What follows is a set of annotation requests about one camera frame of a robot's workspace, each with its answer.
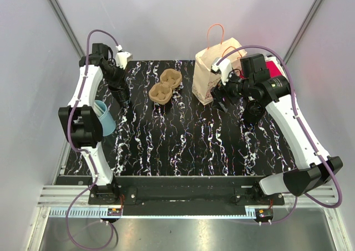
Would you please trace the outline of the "beige paper takeout bag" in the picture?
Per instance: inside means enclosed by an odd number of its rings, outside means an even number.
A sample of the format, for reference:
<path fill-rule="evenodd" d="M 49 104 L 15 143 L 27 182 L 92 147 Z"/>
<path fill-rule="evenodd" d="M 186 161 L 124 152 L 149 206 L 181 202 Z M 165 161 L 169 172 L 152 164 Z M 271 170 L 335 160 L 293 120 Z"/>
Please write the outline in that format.
<path fill-rule="evenodd" d="M 224 35 L 216 45 L 208 45 L 207 48 L 195 55 L 195 68 L 192 81 L 192 93 L 199 102 L 207 105 L 213 101 L 211 89 L 219 81 L 228 81 L 225 70 L 241 69 L 240 59 L 246 56 L 247 51 L 239 49 L 241 44 L 235 38 L 224 40 Z M 219 60 L 228 52 L 239 49 L 232 55 L 227 56 L 221 63 Z"/>

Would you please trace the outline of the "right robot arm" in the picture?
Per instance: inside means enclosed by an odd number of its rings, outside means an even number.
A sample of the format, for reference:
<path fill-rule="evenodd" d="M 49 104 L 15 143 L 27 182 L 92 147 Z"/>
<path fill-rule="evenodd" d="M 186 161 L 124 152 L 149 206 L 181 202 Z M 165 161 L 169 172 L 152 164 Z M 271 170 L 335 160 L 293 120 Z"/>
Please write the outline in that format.
<path fill-rule="evenodd" d="M 271 76 L 262 54 L 241 58 L 240 63 L 240 76 L 228 59 L 216 58 L 212 63 L 211 72 L 221 78 L 211 89 L 215 106 L 226 111 L 227 100 L 234 104 L 239 98 L 247 99 L 243 119 L 249 124 L 258 123 L 265 113 L 270 114 L 296 164 L 294 170 L 260 179 L 252 190 L 253 201 L 262 205 L 277 193 L 298 197 L 328 183 L 342 168 L 342 160 L 330 156 L 317 140 L 291 94 L 288 79 L 283 75 Z"/>

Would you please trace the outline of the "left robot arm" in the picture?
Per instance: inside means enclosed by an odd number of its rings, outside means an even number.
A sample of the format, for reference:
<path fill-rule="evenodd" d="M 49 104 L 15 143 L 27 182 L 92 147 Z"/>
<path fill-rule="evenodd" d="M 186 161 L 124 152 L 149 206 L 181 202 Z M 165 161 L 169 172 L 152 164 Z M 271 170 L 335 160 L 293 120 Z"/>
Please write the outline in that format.
<path fill-rule="evenodd" d="M 129 105 L 125 68 L 130 58 L 131 53 L 123 51 L 121 45 L 114 52 L 106 44 L 94 43 L 92 52 L 79 61 L 79 80 L 70 102 L 58 110 L 67 141 L 82 154 L 92 174 L 88 186 L 92 203 L 114 204 L 122 198 L 102 148 L 103 138 L 115 130 L 115 121 L 108 107 L 95 97 L 99 84 L 105 81 L 120 107 Z"/>

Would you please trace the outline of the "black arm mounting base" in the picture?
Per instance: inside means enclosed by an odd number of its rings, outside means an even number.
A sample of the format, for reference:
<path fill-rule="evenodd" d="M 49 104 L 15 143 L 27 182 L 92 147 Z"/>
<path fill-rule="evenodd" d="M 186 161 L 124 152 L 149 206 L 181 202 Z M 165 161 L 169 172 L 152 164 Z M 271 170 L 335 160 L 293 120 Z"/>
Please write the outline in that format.
<path fill-rule="evenodd" d="M 95 185 L 90 189 L 88 203 L 91 205 L 125 205 L 141 201 L 222 201 L 240 205 L 282 206 L 282 193 L 271 196 L 257 194 L 256 185 L 261 177 L 247 176 L 165 176 L 165 177 L 117 177 L 110 185 Z"/>

